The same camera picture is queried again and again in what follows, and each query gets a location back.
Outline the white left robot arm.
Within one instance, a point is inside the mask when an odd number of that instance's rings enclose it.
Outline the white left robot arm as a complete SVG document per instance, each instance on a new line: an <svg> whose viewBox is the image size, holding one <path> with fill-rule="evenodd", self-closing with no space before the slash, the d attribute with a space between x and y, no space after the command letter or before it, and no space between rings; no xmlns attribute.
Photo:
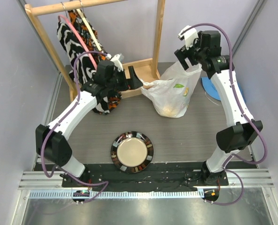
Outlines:
<svg viewBox="0 0 278 225"><path fill-rule="evenodd" d="M88 184L89 175L85 173L85 166L74 156L68 139L87 115L111 91L135 90L143 83L137 77L134 67L129 66L129 78L126 78L122 67L113 61L102 61L97 66L93 78L80 88L80 92L73 102L48 125L40 124L36 128L36 148L41 159L47 159L66 173L73 176L73 182L84 187Z"/></svg>

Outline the white plastic bag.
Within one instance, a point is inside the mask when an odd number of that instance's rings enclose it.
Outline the white plastic bag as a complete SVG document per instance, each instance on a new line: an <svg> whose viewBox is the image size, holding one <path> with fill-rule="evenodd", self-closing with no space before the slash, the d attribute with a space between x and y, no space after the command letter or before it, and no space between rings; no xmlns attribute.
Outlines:
<svg viewBox="0 0 278 225"><path fill-rule="evenodd" d="M145 82L141 93L150 99L156 112L163 117L180 118L185 115L191 95L200 79L200 64L184 70L180 62L175 62L165 70L159 80Z"/></svg>

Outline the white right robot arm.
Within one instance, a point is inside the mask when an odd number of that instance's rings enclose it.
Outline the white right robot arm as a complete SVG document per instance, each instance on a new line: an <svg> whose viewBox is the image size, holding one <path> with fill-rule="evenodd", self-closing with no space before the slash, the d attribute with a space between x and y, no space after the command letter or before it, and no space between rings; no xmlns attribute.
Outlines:
<svg viewBox="0 0 278 225"><path fill-rule="evenodd" d="M185 45L175 51L184 69L189 64L202 66L220 97L227 121L227 128L216 134L217 148L201 169L201 181L215 185L224 178L224 169L230 159L245 149L263 129L247 109L236 81L234 66L229 55L221 54L221 35L218 31L197 31L186 26L178 34Z"/></svg>

